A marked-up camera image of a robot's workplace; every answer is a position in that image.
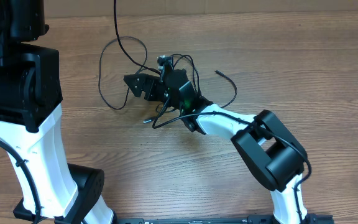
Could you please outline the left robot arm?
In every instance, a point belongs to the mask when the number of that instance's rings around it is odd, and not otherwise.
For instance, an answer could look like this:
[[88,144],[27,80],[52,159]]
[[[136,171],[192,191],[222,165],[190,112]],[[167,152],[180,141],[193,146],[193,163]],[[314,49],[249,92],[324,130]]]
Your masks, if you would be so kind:
[[42,1],[0,0],[0,147],[23,194],[13,214],[32,223],[112,224],[104,172],[66,159],[59,53],[35,45],[48,29]]

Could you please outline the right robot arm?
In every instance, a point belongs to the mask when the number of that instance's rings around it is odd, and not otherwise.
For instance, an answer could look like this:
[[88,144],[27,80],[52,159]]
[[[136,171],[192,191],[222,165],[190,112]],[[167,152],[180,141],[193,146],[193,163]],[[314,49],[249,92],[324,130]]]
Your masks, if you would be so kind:
[[178,119],[191,131],[217,135],[233,143],[255,179],[273,200],[273,217],[278,223],[306,223],[302,173],[310,168],[303,146],[274,113],[233,113],[196,92],[186,71],[173,70],[159,77],[145,73],[126,75],[124,82],[136,97],[160,101],[163,115],[168,107],[180,112]]

